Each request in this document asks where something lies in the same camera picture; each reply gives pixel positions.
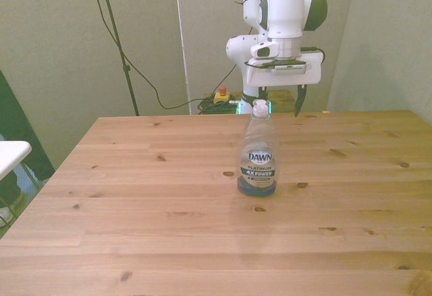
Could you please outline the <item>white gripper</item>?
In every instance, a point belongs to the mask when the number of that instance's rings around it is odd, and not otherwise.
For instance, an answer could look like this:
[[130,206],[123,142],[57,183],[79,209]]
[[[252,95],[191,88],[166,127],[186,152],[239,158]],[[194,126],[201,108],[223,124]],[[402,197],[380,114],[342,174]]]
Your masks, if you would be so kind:
[[259,99],[265,100],[269,113],[272,112],[269,98],[269,86],[297,86],[297,99],[294,116],[301,111],[306,98],[307,85],[321,81],[322,52],[302,53],[291,61],[273,58],[252,58],[246,65],[246,83],[250,87],[259,87]]

